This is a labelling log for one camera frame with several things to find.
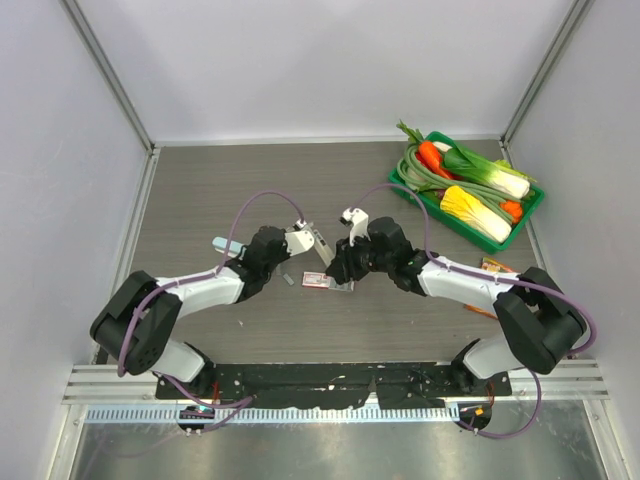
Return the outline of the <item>light blue stapler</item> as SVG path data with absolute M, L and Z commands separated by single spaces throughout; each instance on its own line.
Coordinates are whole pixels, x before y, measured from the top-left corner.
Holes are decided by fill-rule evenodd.
M 228 239 L 220 236 L 215 237 L 212 240 L 212 246 L 215 251 L 221 254 L 223 254 L 225 250 L 228 250 L 227 254 L 230 257 L 238 256 L 242 253 L 242 250 L 244 248 L 244 245 L 242 243 L 237 241 L 229 241 Z

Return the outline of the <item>long staple strip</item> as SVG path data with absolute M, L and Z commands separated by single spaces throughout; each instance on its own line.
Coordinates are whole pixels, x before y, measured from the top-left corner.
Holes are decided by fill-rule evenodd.
M 282 274 L 282 278 L 287 282 L 287 284 L 289 286 L 294 286 L 295 285 L 295 281 L 288 274 L 283 273 Z

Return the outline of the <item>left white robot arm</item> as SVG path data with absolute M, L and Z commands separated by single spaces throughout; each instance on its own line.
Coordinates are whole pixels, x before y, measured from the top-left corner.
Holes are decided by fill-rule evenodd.
M 221 270 L 169 280 L 135 271 L 96 317 L 90 336 L 118 361 L 120 374 L 153 372 L 182 394 L 203 398 L 216 381 L 214 362 L 193 345 L 173 340 L 175 324 L 261 292 L 291 253 L 285 230 L 263 226 Z

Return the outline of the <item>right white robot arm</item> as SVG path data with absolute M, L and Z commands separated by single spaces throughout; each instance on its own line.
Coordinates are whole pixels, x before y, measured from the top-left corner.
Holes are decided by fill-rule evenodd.
M 489 378 L 509 370 L 548 374 L 588 331 L 584 317 L 539 268 L 490 274 L 413 247 L 390 217 L 370 219 L 354 209 L 345 211 L 341 221 L 350 232 L 337 241 L 326 270 L 338 284 L 381 272 L 405 292 L 453 300 L 496 316 L 500 333 L 471 342 L 451 362 L 451 381 L 462 394 L 477 393 Z

